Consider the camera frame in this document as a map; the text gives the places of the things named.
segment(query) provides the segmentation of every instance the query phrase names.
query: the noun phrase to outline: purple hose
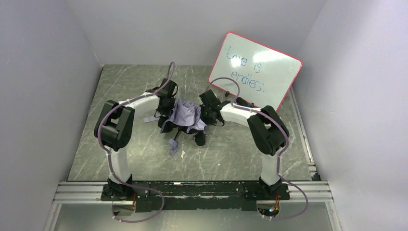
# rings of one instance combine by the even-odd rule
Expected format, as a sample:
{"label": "purple hose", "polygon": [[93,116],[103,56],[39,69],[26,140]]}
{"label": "purple hose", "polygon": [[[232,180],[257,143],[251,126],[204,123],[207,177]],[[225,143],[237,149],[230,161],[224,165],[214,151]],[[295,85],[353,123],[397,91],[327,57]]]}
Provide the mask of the purple hose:
{"label": "purple hose", "polygon": [[156,216],[163,210],[163,207],[165,206],[165,197],[163,196],[163,194],[162,194],[159,190],[156,190],[156,189],[153,189],[153,188],[149,188],[149,187],[143,187],[143,186],[139,186],[139,185],[128,184],[128,183],[124,182],[123,180],[121,180],[121,179],[115,174],[115,171],[114,171],[113,166],[112,166],[112,156],[111,156],[112,153],[111,153],[107,148],[105,148],[105,146],[104,146],[103,143],[102,143],[102,139],[101,139],[102,126],[103,126],[103,124],[106,122],[106,120],[108,119],[108,117],[109,117],[113,112],[115,112],[118,108],[120,108],[121,106],[127,105],[127,104],[129,104],[129,103],[133,103],[133,102],[135,102],[135,101],[137,101],[137,100],[139,100],[139,99],[142,99],[142,98],[145,98],[145,97],[149,97],[149,96],[153,96],[153,95],[157,94],[161,89],[163,89],[163,88],[170,82],[170,79],[171,79],[171,77],[173,76],[173,73],[174,73],[174,69],[175,69],[175,68],[176,68],[176,64],[175,64],[174,62],[171,62],[170,65],[169,65],[169,67],[168,67],[167,81],[166,81],[161,87],[159,87],[159,89],[157,89],[156,91],[154,91],[152,94],[141,95],[141,96],[135,97],[135,98],[133,98],[133,99],[130,99],[130,100],[126,101],[126,102],[120,103],[118,106],[114,107],[111,111],[109,111],[109,112],[105,115],[105,117],[102,119],[101,123],[99,124],[98,132],[97,132],[98,142],[99,142],[99,145],[102,147],[102,149],[104,149],[104,150],[108,153],[108,155],[107,155],[107,157],[108,157],[108,165],[109,165],[109,170],[110,170],[112,176],[113,176],[118,182],[120,182],[120,183],[123,184],[123,185],[129,186],[129,187],[132,187],[132,188],[136,188],[136,189],[150,190],[150,191],[153,191],[153,192],[159,194],[159,195],[162,197],[162,204],[161,204],[161,206],[160,206],[160,209],[159,209],[158,211],[156,211],[156,212],[155,212],[153,215],[151,215],[150,217],[147,217],[147,218],[141,219],[141,220],[122,220],[122,219],[119,219],[117,216],[115,216],[114,210],[113,210],[113,207],[112,207],[112,216],[113,216],[113,219],[115,219],[115,220],[118,220],[118,221],[121,221],[121,222],[125,222],[125,223],[139,223],[139,222],[144,222],[144,221],[150,220],[150,219],[156,217]]}
{"label": "purple hose", "polygon": [[238,106],[238,105],[234,104],[234,102],[237,100],[238,96],[240,95],[240,86],[238,85],[238,82],[236,82],[236,81],[233,80],[232,78],[227,78],[227,77],[216,78],[216,79],[214,79],[213,81],[211,81],[210,85],[211,85],[212,83],[214,83],[215,81],[219,80],[219,79],[228,79],[228,80],[231,80],[232,82],[234,82],[235,85],[237,85],[238,93],[237,93],[237,95],[231,100],[231,106],[232,106],[232,107],[237,108],[237,109],[241,109],[241,110],[244,110],[244,111],[248,111],[248,112],[255,112],[255,113],[258,113],[258,114],[260,114],[261,116],[267,118],[268,120],[270,120],[270,121],[279,129],[279,131],[281,131],[283,137],[285,138],[285,146],[284,146],[284,147],[281,149],[281,151],[278,153],[278,161],[277,161],[277,167],[276,167],[276,174],[279,176],[279,178],[280,178],[282,181],[288,183],[289,185],[294,186],[295,188],[297,188],[297,189],[303,194],[303,196],[305,197],[305,200],[306,200],[306,205],[305,205],[305,207],[303,208],[302,211],[300,211],[299,213],[297,213],[297,214],[295,214],[295,215],[291,215],[291,216],[283,217],[283,218],[272,218],[272,219],[273,219],[273,220],[287,220],[287,219],[292,219],[292,218],[295,218],[295,217],[298,217],[298,216],[304,214],[304,212],[306,212],[306,210],[307,210],[307,208],[308,208],[308,206],[309,206],[309,200],[308,200],[308,198],[307,198],[307,196],[306,196],[306,193],[305,193],[301,188],[299,188],[299,186],[297,186],[297,185],[293,184],[292,182],[290,182],[290,181],[286,180],[285,178],[283,178],[283,177],[281,176],[281,173],[280,173],[280,172],[281,172],[281,168],[280,168],[280,167],[281,167],[281,161],[280,161],[280,160],[281,160],[281,156],[282,156],[283,152],[289,147],[289,137],[288,137],[288,135],[286,135],[286,132],[283,130],[283,128],[282,128],[274,119],[272,119],[272,118],[271,118],[270,116],[268,116],[267,114],[265,114],[265,113],[263,113],[263,112],[260,112],[260,111],[258,111],[258,110],[252,110],[252,109],[249,108],[249,107],[242,107],[242,106]]}

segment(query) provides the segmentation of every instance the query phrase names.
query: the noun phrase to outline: purple cable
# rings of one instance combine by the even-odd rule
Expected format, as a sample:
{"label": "purple cable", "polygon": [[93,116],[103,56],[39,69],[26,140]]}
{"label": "purple cable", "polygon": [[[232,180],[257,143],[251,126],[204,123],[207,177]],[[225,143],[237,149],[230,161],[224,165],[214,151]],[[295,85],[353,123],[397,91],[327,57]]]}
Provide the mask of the purple cable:
{"label": "purple cable", "polygon": [[281,172],[281,168],[280,168],[280,167],[281,167],[281,161],[280,161],[280,160],[281,160],[281,156],[282,156],[283,152],[289,147],[289,137],[288,137],[288,135],[286,135],[286,132],[283,130],[283,128],[282,128],[274,119],[272,119],[272,118],[271,118],[270,116],[268,116],[267,114],[265,114],[265,113],[263,113],[263,112],[260,112],[260,111],[257,111],[257,110],[251,110],[251,108],[249,108],[249,107],[242,107],[242,106],[238,106],[238,105],[234,104],[234,102],[237,100],[238,96],[240,95],[240,86],[238,85],[238,82],[235,81],[235,80],[233,80],[232,78],[227,78],[227,77],[216,78],[216,79],[214,79],[213,81],[210,82],[210,84],[209,84],[208,87],[205,89],[205,91],[207,91],[207,90],[210,88],[210,86],[211,86],[212,83],[214,83],[215,81],[217,81],[217,80],[219,80],[219,79],[228,79],[228,80],[231,80],[232,82],[234,82],[235,85],[237,85],[238,92],[237,92],[237,95],[231,100],[231,106],[232,106],[232,107],[237,108],[237,109],[241,109],[241,110],[244,110],[244,111],[248,111],[248,112],[255,112],[255,113],[258,113],[258,114],[260,114],[261,116],[267,118],[268,120],[270,120],[270,121],[279,129],[279,131],[281,131],[283,137],[285,138],[285,146],[284,146],[284,147],[281,149],[281,151],[278,153],[276,174],[279,176],[279,178],[280,178],[282,181],[288,183],[289,185],[294,186],[295,188],[297,188],[297,189],[303,194],[303,196],[305,197],[305,200],[306,200],[306,205],[305,205],[305,208],[303,208],[302,211],[300,211],[299,213],[297,213],[297,214],[295,214],[295,215],[291,215],[291,216],[283,217],[283,218],[272,218],[272,219],[273,219],[273,220],[287,220],[287,219],[292,219],[292,218],[295,218],[295,217],[298,217],[298,216],[304,214],[304,212],[306,212],[306,210],[307,210],[307,208],[308,208],[308,206],[309,206],[309,200],[308,200],[308,198],[307,198],[307,196],[306,196],[306,193],[305,193],[301,188],[299,188],[299,186],[297,186],[297,185],[293,184],[292,182],[290,182],[290,181],[286,180],[285,178],[283,178],[283,177],[281,176],[281,173],[280,173],[280,172]]}
{"label": "purple cable", "polygon": [[104,149],[104,150],[108,153],[108,155],[107,155],[107,157],[108,157],[108,165],[109,165],[109,170],[110,170],[112,176],[113,176],[118,182],[120,182],[120,183],[123,184],[123,185],[129,186],[129,187],[132,187],[132,188],[136,188],[136,189],[144,189],[144,190],[153,191],[153,192],[159,194],[159,195],[162,197],[162,204],[161,204],[161,206],[160,206],[160,209],[159,209],[157,212],[155,212],[153,215],[151,215],[150,217],[147,217],[147,218],[141,219],[141,220],[122,220],[122,219],[119,219],[117,216],[115,216],[115,214],[114,214],[114,209],[113,209],[113,206],[112,206],[112,216],[113,216],[113,219],[118,220],[118,221],[120,221],[120,222],[125,222],[125,223],[139,223],[139,222],[144,222],[144,221],[147,221],[147,220],[150,220],[150,219],[156,217],[156,216],[163,210],[163,207],[165,206],[165,197],[164,197],[163,194],[162,194],[159,190],[157,190],[157,189],[153,189],[153,188],[149,188],[149,187],[143,187],[143,186],[139,186],[139,185],[128,184],[128,183],[124,182],[123,180],[121,180],[121,179],[115,174],[115,171],[114,171],[113,166],[112,166],[112,157],[111,157],[111,154],[112,154],[112,153],[111,153],[107,148],[105,148],[104,144],[102,143],[102,139],[101,139],[102,125],[106,122],[106,120],[108,119],[108,117],[109,117],[113,112],[115,112],[118,108],[120,108],[121,106],[127,105],[127,104],[129,104],[129,103],[133,103],[133,102],[135,102],[135,101],[137,101],[137,100],[139,100],[139,99],[142,99],[142,98],[146,98],[146,97],[149,97],[149,96],[154,96],[154,95],[157,94],[159,91],[161,91],[161,89],[163,89],[163,88],[170,82],[170,79],[171,79],[171,77],[173,76],[173,73],[174,73],[174,69],[176,69],[176,64],[175,64],[174,62],[171,62],[170,65],[169,65],[169,67],[168,67],[167,81],[166,81],[161,87],[159,87],[159,89],[157,89],[156,91],[154,91],[154,92],[151,93],[151,94],[141,95],[141,96],[135,97],[135,98],[133,98],[133,99],[130,99],[130,100],[126,101],[126,102],[120,103],[118,106],[114,107],[111,111],[109,111],[109,112],[105,115],[105,117],[102,119],[101,123],[99,124],[98,133],[97,133],[97,135],[98,135],[98,142],[99,142],[99,145],[102,147],[102,149]]}

